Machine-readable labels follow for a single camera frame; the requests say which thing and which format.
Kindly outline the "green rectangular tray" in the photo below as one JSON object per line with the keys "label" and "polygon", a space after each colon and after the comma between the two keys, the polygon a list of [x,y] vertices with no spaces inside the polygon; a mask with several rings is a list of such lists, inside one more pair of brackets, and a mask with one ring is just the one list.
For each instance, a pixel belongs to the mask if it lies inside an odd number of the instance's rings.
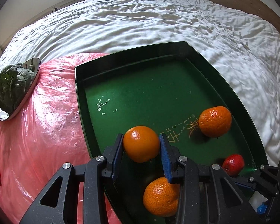
{"label": "green rectangular tray", "polygon": [[[267,157],[259,133],[246,108],[220,73],[186,42],[141,46],[83,63],[75,68],[76,94],[81,125],[91,157],[113,145],[119,133],[143,125],[166,134],[171,146],[196,164],[210,167],[223,163],[230,154],[244,158],[241,176],[249,176]],[[217,138],[200,132],[199,115],[207,108],[225,106],[232,114],[230,130]],[[107,197],[122,223],[175,223],[173,217],[158,217],[145,209],[144,187],[164,175],[160,154],[146,163],[135,163],[123,153],[114,188],[106,187]],[[198,223],[260,223],[249,199],[252,190],[240,187],[243,208],[233,199],[226,181],[219,181],[223,200],[220,207],[213,187],[202,187]],[[208,215],[205,188],[211,189]]]}

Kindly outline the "pink plastic sheet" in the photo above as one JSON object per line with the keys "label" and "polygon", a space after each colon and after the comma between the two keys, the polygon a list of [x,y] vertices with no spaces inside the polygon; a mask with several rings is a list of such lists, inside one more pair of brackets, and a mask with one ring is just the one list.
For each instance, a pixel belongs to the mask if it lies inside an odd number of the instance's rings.
{"label": "pink plastic sheet", "polygon": [[11,120],[0,121],[0,208],[19,223],[62,166],[89,161],[76,97],[75,67],[101,57],[81,53],[45,62],[32,95]]}

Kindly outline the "green leafy vegetable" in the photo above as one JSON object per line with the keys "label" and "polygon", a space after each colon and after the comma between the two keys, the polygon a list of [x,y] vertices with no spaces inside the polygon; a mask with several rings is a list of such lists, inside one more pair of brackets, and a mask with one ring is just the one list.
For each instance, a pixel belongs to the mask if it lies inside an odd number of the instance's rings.
{"label": "green leafy vegetable", "polygon": [[11,115],[35,79],[35,64],[8,65],[0,72],[0,108]]}

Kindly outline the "white oval plate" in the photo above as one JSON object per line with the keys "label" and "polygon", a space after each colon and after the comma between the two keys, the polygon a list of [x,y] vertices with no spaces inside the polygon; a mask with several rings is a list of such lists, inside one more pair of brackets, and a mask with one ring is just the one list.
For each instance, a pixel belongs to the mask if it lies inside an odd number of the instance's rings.
{"label": "white oval plate", "polygon": [[0,72],[0,121],[11,120],[32,94],[39,78],[41,61],[8,65]]}

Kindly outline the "large mandarin orange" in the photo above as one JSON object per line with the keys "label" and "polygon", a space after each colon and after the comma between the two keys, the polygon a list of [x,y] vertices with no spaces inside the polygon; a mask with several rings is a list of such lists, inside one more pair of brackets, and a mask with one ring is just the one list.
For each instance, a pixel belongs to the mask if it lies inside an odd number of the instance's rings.
{"label": "large mandarin orange", "polygon": [[177,213],[180,184],[171,184],[165,177],[152,181],[143,195],[144,207],[153,215],[170,217]]}

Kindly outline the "small orange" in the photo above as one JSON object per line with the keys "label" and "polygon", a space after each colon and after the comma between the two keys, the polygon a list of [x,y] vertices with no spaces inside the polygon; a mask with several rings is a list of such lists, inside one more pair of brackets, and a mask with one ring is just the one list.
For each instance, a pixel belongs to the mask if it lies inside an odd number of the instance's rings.
{"label": "small orange", "polygon": [[135,126],[129,129],[123,138],[127,156],[137,163],[155,158],[160,150],[160,140],[155,131],[147,126]]}

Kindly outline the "white bed duvet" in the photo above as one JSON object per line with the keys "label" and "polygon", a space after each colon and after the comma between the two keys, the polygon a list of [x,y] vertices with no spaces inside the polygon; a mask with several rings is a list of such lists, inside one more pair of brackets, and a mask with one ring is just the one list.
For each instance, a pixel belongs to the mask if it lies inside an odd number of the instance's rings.
{"label": "white bed duvet", "polygon": [[209,0],[86,0],[18,31],[0,58],[111,54],[138,46],[186,41],[242,101],[270,165],[280,161],[280,33],[266,20]]}

